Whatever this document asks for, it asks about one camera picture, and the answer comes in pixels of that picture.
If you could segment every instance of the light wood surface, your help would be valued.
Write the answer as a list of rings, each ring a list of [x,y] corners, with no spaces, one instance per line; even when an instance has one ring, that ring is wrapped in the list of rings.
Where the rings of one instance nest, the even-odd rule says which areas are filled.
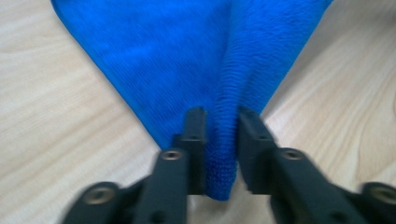
[[[262,117],[346,189],[396,185],[396,1],[334,1]],[[50,0],[0,4],[0,223],[59,223],[98,181],[129,185],[158,148],[67,33]],[[273,223],[237,180],[189,223]]]

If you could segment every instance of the wooden table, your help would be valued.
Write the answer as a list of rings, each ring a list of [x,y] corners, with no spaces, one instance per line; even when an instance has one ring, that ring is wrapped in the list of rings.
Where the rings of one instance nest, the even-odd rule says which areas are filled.
[[[338,185],[396,185],[396,1],[334,1],[262,117]],[[157,153],[50,0],[2,0],[0,223],[59,223],[80,190],[133,183]],[[273,223],[240,179],[227,203],[189,206],[190,223]]]

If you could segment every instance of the table surface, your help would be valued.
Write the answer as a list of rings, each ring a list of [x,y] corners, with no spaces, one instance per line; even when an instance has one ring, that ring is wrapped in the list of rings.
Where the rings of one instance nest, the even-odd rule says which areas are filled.
[[[334,1],[262,113],[282,147],[332,182],[396,185],[396,1]],[[59,223],[98,181],[150,172],[159,149],[55,15],[0,7],[0,223]],[[274,223],[238,177],[227,203],[189,198],[189,223]]]

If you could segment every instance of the cloth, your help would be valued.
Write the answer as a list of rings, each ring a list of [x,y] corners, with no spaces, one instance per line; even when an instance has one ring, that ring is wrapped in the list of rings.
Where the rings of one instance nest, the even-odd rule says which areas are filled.
[[[236,175],[238,106],[260,113],[330,0],[52,0],[65,27],[161,148],[208,112],[208,196]]]

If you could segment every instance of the blue fabric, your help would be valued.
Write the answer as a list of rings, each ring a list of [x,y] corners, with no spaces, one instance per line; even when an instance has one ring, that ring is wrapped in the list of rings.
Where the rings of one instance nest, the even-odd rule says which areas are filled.
[[[330,0],[52,0],[161,148],[208,111],[206,194],[228,200],[237,107],[260,113]]]

